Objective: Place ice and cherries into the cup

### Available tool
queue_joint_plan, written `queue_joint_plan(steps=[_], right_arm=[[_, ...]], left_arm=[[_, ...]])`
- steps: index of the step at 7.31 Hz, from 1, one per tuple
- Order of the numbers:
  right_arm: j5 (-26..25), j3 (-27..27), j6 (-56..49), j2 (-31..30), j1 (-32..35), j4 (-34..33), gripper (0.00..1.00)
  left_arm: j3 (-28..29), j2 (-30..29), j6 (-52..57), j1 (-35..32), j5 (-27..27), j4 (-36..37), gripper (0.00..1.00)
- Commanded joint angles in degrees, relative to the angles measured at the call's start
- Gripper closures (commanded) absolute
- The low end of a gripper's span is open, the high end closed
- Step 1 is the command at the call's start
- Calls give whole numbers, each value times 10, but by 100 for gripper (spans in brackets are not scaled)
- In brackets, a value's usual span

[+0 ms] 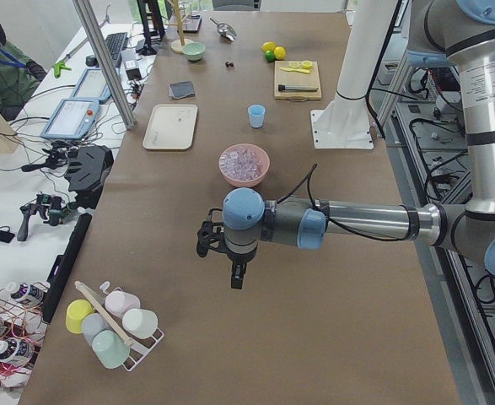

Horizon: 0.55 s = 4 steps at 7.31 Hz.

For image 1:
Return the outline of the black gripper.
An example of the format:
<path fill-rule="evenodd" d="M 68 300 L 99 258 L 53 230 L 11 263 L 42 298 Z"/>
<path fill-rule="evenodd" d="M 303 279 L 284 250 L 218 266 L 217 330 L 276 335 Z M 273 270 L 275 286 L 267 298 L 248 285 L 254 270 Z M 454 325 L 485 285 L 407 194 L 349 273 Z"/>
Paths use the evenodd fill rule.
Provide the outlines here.
<path fill-rule="evenodd" d="M 231 288 L 242 289 L 245 265 L 256 256 L 257 239 L 238 239 L 232 236 L 224 237 L 228 248 L 227 256 L 233 262 L 231 267 Z"/>

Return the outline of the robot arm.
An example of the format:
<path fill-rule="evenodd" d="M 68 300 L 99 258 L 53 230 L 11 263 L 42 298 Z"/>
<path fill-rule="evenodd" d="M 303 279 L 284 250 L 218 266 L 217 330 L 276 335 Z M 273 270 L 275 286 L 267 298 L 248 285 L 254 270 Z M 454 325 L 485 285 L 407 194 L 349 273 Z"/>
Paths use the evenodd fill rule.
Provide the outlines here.
<path fill-rule="evenodd" d="M 242 286 L 262 241 L 317 249 L 328 233 L 382 241 L 422 240 L 484 266 L 495 276 L 495 1 L 416 1 L 408 49 L 442 55 L 459 69 L 472 197 L 421 208 L 287 197 L 266 201 L 251 189 L 223 201 L 220 245 Z"/>

